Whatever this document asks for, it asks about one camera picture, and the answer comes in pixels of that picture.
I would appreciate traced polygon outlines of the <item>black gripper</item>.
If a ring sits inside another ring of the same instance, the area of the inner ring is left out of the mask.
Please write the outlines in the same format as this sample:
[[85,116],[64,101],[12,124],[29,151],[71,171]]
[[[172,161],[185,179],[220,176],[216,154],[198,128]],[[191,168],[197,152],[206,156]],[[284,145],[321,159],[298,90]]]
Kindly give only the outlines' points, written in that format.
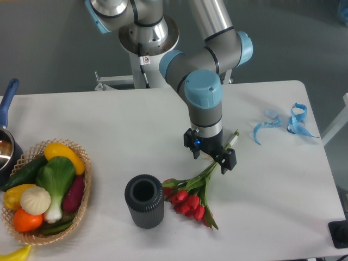
[[197,130],[189,128],[183,135],[183,144],[190,149],[194,159],[200,156],[201,151],[211,156],[221,166],[221,173],[224,175],[227,171],[233,170],[237,158],[234,149],[223,148],[222,134],[223,130],[220,128],[216,134],[206,138],[199,136]]

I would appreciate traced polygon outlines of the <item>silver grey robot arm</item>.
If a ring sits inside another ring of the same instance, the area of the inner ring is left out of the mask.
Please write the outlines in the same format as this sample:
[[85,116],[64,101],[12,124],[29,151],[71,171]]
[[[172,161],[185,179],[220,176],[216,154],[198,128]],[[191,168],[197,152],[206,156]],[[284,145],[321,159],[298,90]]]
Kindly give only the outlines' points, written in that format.
[[101,33],[118,33],[132,68],[130,76],[102,77],[98,83],[173,88],[189,111],[184,146],[195,158],[201,152],[211,156],[222,172],[234,168],[235,152],[222,142],[220,74],[250,60],[253,44],[246,33],[234,29],[224,2],[190,1],[205,43],[192,55],[176,49],[179,29],[164,13],[162,1],[86,1],[85,6]]

